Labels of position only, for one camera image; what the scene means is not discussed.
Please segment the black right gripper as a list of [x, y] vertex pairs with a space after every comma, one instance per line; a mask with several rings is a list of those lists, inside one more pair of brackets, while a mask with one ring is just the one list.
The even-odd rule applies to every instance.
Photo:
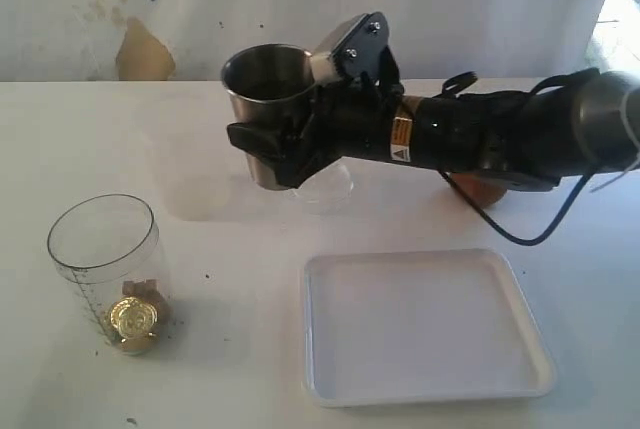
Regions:
[[403, 85], [389, 48], [380, 54], [378, 68], [377, 80], [363, 73], [352, 83], [320, 90], [310, 119], [287, 147], [283, 126], [252, 122], [229, 124], [229, 142], [269, 167], [279, 164], [279, 184], [286, 188], [300, 187], [342, 157], [389, 163]]

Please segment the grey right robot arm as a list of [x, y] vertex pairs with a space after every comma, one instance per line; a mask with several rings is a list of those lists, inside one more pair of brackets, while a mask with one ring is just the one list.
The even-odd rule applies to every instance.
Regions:
[[290, 130], [276, 177], [298, 187], [342, 157], [465, 173], [516, 191], [568, 176], [631, 170], [639, 154], [639, 81], [586, 69], [528, 91], [471, 93], [470, 74], [434, 97], [408, 96], [389, 51], [380, 78], [322, 89], [306, 125]]

